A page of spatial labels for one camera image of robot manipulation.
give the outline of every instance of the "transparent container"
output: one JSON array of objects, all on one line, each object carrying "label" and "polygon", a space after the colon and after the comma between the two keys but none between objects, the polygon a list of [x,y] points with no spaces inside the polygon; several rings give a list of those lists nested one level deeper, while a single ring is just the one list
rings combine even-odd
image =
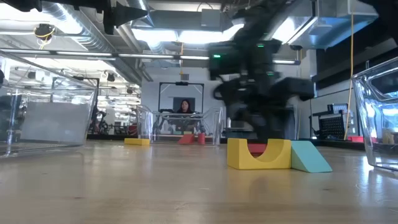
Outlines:
[{"label": "transparent container", "polygon": [[398,58],[353,77],[368,162],[398,170]]},{"label": "transparent container", "polygon": [[85,143],[96,88],[0,51],[0,158]]},{"label": "transparent container", "polygon": [[222,130],[222,108],[211,108],[206,113],[177,114],[151,111],[137,106],[138,138],[152,143],[174,143],[184,135],[192,134],[190,144],[219,145]]}]

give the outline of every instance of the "person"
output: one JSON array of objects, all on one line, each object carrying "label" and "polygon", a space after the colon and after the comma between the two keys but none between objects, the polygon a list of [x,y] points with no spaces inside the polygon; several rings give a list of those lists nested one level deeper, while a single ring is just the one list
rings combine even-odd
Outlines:
[{"label": "person", "polygon": [[[193,111],[191,110],[191,104],[189,103],[188,100],[182,100],[181,101],[181,106],[180,109],[177,110],[177,113],[179,114],[193,114]],[[194,131],[194,127],[196,125],[196,121],[185,121],[185,120],[179,120],[175,121],[176,124],[176,131]]]},{"label": "person", "polygon": [[191,104],[188,100],[182,100],[180,109],[177,110],[177,113],[190,113],[192,114]]}]

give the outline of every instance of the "yellow arch block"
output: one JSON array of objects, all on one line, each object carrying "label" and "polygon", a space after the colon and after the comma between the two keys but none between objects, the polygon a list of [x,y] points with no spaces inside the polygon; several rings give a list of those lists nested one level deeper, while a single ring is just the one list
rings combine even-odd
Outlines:
[{"label": "yellow arch block", "polygon": [[292,167],[292,142],[268,139],[267,150],[254,158],[247,139],[228,139],[227,163],[235,169],[290,169]]}]

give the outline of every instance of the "wooden floor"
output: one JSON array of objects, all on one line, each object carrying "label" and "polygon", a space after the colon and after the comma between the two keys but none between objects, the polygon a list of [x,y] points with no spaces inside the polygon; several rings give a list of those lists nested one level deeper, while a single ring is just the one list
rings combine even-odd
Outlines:
[{"label": "wooden floor", "polygon": [[124,146],[0,161],[0,223],[398,223],[398,179],[321,148],[334,172],[234,170],[225,146]]}]

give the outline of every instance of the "ceiling light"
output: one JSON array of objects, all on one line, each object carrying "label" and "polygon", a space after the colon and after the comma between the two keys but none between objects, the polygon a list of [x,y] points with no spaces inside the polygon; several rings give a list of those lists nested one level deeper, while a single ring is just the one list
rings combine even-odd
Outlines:
[{"label": "ceiling light", "polygon": [[137,40],[143,40],[148,44],[156,44],[162,41],[177,41],[177,33],[174,30],[147,30],[131,29]]},{"label": "ceiling light", "polygon": [[296,33],[289,41],[287,41],[288,44],[293,44],[305,31],[307,31],[316,21],[318,20],[318,17],[312,18],[310,22],[308,22],[307,25],[305,25],[298,33]]},{"label": "ceiling light", "polygon": [[114,82],[114,74],[113,73],[109,73],[108,74],[108,77],[106,78],[106,80],[107,81],[109,81],[109,82]]},{"label": "ceiling light", "polygon": [[173,55],[153,55],[153,54],[119,54],[119,57],[132,58],[155,58],[155,59],[173,59]]},{"label": "ceiling light", "polygon": [[231,40],[232,37],[237,33],[238,30],[242,29],[244,24],[236,24],[231,28],[224,30],[223,35],[221,37],[221,41]]},{"label": "ceiling light", "polygon": [[28,74],[27,74],[27,77],[28,78],[30,78],[30,79],[36,79],[36,72],[29,72]]},{"label": "ceiling light", "polygon": [[74,55],[74,56],[90,56],[90,57],[109,57],[111,53],[97,53],[97,52],[63,52],[58,51],[59,55]]},{"label": "ceiling light", "polygon": [[106,58],[106,57],[88,57],[87,60],[116,60],[116,58]]},{"label": "ceiling light", "polygon": [[184,55],[181,55],[180,58],[183,59],[183,60],[209,60],[209,57],[205,57],[205,56],[184,56]]},{"label": "ceiling light", "polygon": [[219,42],[222,37],[221,32],[186,30],[181,33],[178,40],[186,44],[208,44]]},{"label": "ceiling light", "polygon": [[273,60],[275,64],[281,65],[295,65],[297,64],[295,60]]},{"label": "ceiling light", "polygon": [[126,91],[127,91],[128,94],[132,94],[133,93],[132,87],[128,87]]},{"label": "ceiling light", "polygon": [[282,41],[285,44],[289,41],[293,35],[296,33],[294,27],[294,21],[292,18],[288,17],[275,31],[274,35],[272,36],[273,39],[277,39]]},{"label": "ceiling light", "polygon": [[48,50],[21,50],[21,49],[1,49],[5,53],[12,54],[50,54]]}]

